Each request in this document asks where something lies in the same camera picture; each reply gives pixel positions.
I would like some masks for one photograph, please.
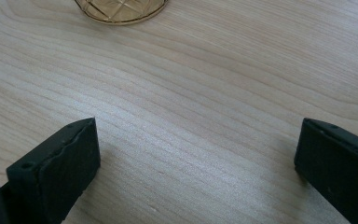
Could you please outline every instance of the wood grain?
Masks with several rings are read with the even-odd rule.
[[[304,117],[358,134],[358,0],[171,0],[127,27],[0,0],[0,185],[88,117],[102,168],[64,223],[347,223],[293,158]]]

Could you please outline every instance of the light wood surface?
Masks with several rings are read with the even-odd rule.
[[[89,117],[102,168],[64,223],[348,223],[293,159],[304,117],[358,134],[358,0],[171,0],[127,27],[0,0],[0,185]]]

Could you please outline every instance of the black object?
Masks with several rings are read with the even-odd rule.
[[[0,223],[61,223],[100,164],[95,119],[63,127],[7,168]]]
[[[304,119],[295,165],[350,223],[358,223],[358,136]]]

